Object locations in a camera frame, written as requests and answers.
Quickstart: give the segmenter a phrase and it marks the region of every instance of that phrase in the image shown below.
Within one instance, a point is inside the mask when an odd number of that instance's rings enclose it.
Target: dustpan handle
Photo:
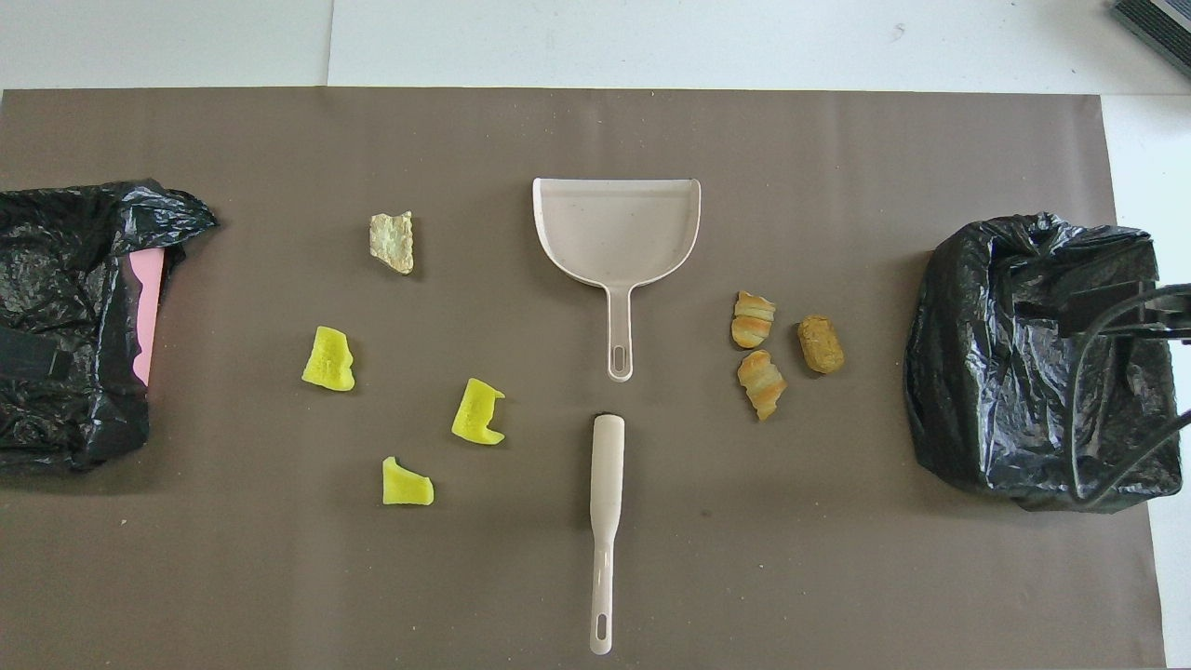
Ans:
[[[607,376],[616,382],[632,377],[632,288],[607,287]]]

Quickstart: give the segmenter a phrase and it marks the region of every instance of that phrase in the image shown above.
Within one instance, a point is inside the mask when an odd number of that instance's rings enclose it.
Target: black plastic bag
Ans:
[[[1058,315],[1079,290],[1155,281],[1149,234],[1080,227],[1040,213],[975,221],[935,249],[905,352],[918,463],[960,489],[1025,509],[1116,512],[1181,488],[1178,436],[1095,506],[1071,495],[1064,449],[1075,343]],[[1177,417],[1168,345],[1097,338],[1080,378],[1075,453],[1083,484],[1108,481]]]
[[[214,225],[152,180],[0,193],[0,471],[89,470],[145,443],[127,253],[163,246],[168,273]]]

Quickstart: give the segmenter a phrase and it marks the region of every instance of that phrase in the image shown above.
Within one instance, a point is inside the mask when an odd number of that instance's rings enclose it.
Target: white table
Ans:
[[[1191,80],[1106,7],[1099,0],[0,0],[0,89],[1100,94],[1118,221],[1154,234],[1165,282],[1191,281],[1184,259],[1191,230],[1181,225],[1191,205]],[[1191,397],[1191,350],[1172,350],[1179,395]],[[1148,505],[1167,664],[1191,666],[1191,494]]]

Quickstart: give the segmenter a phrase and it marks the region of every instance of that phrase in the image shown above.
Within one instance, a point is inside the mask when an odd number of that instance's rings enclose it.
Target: yellow foam piece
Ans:
[[[332,392],[350,392],[356,386],[351,376],[351,351],[348,337],[333,327],[319,325],[314,330],[314,347],[301,374],[303,382],[310,382]]]
[[[505,437],[490,430],[488,422],[492,421],[492,414],[497,409],[497,400],[503,397],[504,394],[484,382],[474,377],[468,380],[450,432],[476,445],[499,444]]]
[[[380,464],[385,478],[385,505],[430,505],[435,502],[435,486],[429,477],[411,472],[388,457]]]

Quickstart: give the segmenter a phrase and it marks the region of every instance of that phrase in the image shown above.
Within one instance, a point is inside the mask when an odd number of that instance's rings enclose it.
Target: dustpan scoop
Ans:
[[[545,255],[607,294],[607,375],[632,377],[632,289],[678,269],[699,234],[694,179],[534,180],[534,219]]]

